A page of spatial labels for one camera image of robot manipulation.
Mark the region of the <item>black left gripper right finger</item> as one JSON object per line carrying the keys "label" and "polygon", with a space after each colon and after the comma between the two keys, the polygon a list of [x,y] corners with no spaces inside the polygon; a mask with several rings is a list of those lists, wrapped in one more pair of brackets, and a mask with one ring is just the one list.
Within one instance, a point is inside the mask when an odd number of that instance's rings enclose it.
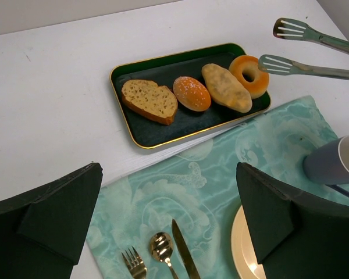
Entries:
{"label": "black left gripper right finger", "polygon": [[239,162],[236,181],[267,278],[349,278],[349,206]]}

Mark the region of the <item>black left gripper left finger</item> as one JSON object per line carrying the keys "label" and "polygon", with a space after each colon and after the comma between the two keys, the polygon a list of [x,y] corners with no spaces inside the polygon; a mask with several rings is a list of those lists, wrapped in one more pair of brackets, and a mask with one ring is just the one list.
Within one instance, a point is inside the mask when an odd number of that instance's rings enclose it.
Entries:
{"label": "black left gripper left finger", "polygon": [[70,278],[102,183],[90,163],[0,201],[0,278]]}

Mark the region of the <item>metal serving tongs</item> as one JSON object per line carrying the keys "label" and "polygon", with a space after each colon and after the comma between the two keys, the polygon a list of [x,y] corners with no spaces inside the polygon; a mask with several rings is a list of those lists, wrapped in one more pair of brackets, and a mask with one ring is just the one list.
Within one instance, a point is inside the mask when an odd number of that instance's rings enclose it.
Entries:
{"label": "metal serving tongs", "polygon": [[349,41],[324,34],[300,20],[285,17],[276,20],[273,35],[298,41],[302,47],[300,52],[307,53],[309,58],[298,62],[284,56],[264,54],[258,59],[259,70],[281,76],[307,75],[349,80],[349,69],[329,67],[327,62],[319,61],[336,51],[349,55]]}

